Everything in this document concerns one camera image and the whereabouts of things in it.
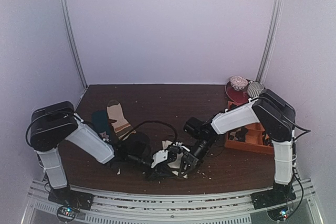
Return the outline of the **cream white sock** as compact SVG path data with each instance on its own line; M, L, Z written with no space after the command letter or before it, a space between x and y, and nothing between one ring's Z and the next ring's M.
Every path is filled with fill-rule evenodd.
M162 147L168 152L168 169L175 175L179 176L180 168L182 167L182 157L184 156L184 151L190 151L190 147L184 145L182 142L175 142L165 140L162 142Z

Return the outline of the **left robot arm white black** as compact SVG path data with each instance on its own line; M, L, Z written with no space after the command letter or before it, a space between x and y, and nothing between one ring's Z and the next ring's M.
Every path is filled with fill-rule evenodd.
M74 144L103 165L137 162L148 167L153 175L176 175L169 164L177 158L177 134L166 148L152 154L150 139L137 129L125 119L118 101L112 100L106 110L95 112L90 122L75 112L71 102L64 101L32 113L25 141L37 154L56 198L71 205L75 192L70 190L58 150L63 141Z

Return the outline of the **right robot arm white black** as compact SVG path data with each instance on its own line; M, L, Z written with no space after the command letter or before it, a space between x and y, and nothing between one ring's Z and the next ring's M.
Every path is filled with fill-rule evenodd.
M287 185L293 178L295 119L294 107L269 89L245 104L220 111L207 121L191 117L183 130L197 141L189 150L183 149L177 175L184 177L198 166L219 136L239 127L260 123L274 147L274 182L277 186L269 192L269 199L279 204L289 196Z

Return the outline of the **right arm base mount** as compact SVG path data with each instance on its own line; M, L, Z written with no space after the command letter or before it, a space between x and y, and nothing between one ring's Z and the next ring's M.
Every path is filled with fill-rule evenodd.
M288 199L296 199L292 182L287 185L274 182L272 189L251 194L251 201L255 210L284 204Z

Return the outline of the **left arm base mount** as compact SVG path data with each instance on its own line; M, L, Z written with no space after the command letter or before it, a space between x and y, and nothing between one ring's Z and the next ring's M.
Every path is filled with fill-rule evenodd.
M51 189L48 200L66 207L90 210L94 195L75 191L69 187L61 189Z

